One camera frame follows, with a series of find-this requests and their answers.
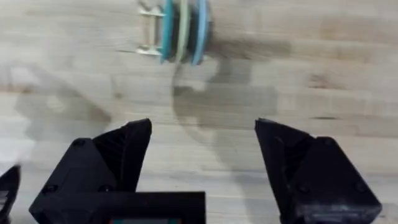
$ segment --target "black 3d-printed part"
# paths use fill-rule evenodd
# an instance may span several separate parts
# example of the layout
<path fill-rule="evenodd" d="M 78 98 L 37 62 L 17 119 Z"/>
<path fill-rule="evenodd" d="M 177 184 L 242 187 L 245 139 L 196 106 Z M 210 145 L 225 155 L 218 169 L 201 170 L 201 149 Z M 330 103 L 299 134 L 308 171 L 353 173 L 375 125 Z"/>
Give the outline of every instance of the black 3d-printed part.
<path fill-rule="evenodd" d="M 21 167 L 15 165 L 0 177 L 0 224 L 9 223 L 9 213 L 17 197 Z"/>
<path fill-rule="evenodd" d="M 381 204 L 337 142 L 266 119 L 256 121 L 283 224 L 369 224 Z"/>
<path fill-rule="evenodd" d="M 149 119 L 130 122 L 93 139 L 106 165 L 117 179 L 118 190 L 135 191 L 149 144 Z"/>
<path fill-rule="evenodd" d="M 151 132 L 150 120 L 143 119 L 94 139 L 76 139 L 30 213 L 39 224 L 108 224 L 114 218 L 206 223 L 204 192 L 136 192 Z"/>

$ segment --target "stacked discs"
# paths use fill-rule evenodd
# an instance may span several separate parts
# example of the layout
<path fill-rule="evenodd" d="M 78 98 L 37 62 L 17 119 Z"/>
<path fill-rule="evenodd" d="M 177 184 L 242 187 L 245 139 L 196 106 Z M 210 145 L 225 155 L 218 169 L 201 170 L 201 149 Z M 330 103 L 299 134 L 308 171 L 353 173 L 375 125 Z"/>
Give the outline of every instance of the stacked discs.
<path fill-rule="evenodd" d="M 166 0 L 164 10 L 159 6 L 148 9 L 143 4 L 139 7 L 139 12 L 145 21 L 143 25 L 145 44 L 136 50 L 137 53 L 159 55 L 161 63 L 171 58 L 181 63 L 187 56 L 191 56 L 192 65 L 200 63 L 208 35 L 206 0 L 197 0 L 195 7 L 190 5 L 189 0 L 180 0 L 177 7 L 172 0 Z M 160 30 L 159 38 L 156 34 L 158 30 Z"/>

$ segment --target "wooden table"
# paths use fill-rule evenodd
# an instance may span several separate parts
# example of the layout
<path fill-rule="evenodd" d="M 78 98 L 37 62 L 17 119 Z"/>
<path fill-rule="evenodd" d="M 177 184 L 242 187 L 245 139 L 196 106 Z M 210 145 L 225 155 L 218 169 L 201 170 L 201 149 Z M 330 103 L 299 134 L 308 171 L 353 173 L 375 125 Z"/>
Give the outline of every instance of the wooden table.
<path fill-rule="evenodd" d="M 0 0 L 0 167 L 14 223 L 71 141 L 154 124 L 139 190 L 206 190 L 208 223 L 278 223 L 254 120 L 334 137 L 398 223 L 398 2 L 211 0 L 199 67 L 130 53 L 127 0 Z"/>

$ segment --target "blue disc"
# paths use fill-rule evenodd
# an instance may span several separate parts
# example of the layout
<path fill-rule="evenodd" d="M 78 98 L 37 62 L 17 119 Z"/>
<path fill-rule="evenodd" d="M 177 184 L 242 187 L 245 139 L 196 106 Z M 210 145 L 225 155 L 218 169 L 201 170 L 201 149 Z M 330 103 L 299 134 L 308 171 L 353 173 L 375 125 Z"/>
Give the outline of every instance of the blue disc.
<path fill-rule="evenodd" d="M 174 18 L 174 10 L 173 10 L 173 1 L 166 0 L 164 17 L 162 21 L 162 49 L 160 56 L 160 63 L 163 63 L 165 60 L 169 58 L 170 48 L 171 48 L 171 39 L 173 35 L 173 18 Z"/>
<path fill-rule="evenodd" d="M 195 47 L 195 53 L 193 54 L 192 65 L 198 65 L 203 57 L 203 52 L 205 50 L 205 43 L 207 39 L 208 32 L 208 12 L 206 0 L 197 1 L 199 13 L 198 13 L 198 36 L 197 44 Z"/>

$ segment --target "wooden surface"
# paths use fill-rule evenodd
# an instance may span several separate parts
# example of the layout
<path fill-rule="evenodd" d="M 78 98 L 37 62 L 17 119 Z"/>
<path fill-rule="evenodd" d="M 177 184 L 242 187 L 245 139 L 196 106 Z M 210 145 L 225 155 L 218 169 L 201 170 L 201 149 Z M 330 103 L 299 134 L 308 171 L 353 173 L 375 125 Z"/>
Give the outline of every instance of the wooden surface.
<path fill-rule="evenodd" d="M 14 223 L 77 137 L 154 124 L 139 190 L 206 190 L 208 223 L 278 223 L 258 117 L 336 138 L 398 223 L 398 2 L 211 0 L 199 67 L 129 53 L 128 0 L 0 0 L 0 167 Z"/>

